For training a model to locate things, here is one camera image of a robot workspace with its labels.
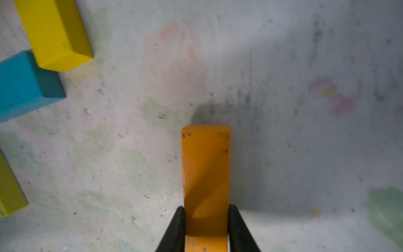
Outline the yellow block diagonal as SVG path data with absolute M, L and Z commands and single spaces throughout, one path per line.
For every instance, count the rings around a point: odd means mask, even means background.
M 93 59 L 75 1 L 15 1 L 40 68 L 64 72 Z

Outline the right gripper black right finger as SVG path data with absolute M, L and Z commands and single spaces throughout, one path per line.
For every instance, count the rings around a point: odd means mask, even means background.
M 231 252 L 261 252 L 234 204 L 229 206 L 228 236 Z

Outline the orange block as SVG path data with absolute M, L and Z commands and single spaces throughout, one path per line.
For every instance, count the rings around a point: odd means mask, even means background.
M 187 252 L 228 251 L 232 132 L 187 125 L 181 131 Z

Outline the yellow block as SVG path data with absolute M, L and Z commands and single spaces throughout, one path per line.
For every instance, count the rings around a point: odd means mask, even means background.
M 8 217 L 28 205 L 28 201 L 1 151 L 1 218 Z

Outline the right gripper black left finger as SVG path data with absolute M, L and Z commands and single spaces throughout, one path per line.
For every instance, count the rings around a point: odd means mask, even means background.
M 185 211 L 179 206 L 162 237 L 156 252 L 185 252 Z

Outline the teal block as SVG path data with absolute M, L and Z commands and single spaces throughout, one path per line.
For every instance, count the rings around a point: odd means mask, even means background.
M 1 122 L 65 98 L 58 72 L 40 68 L 31 51 L 1 62 Z

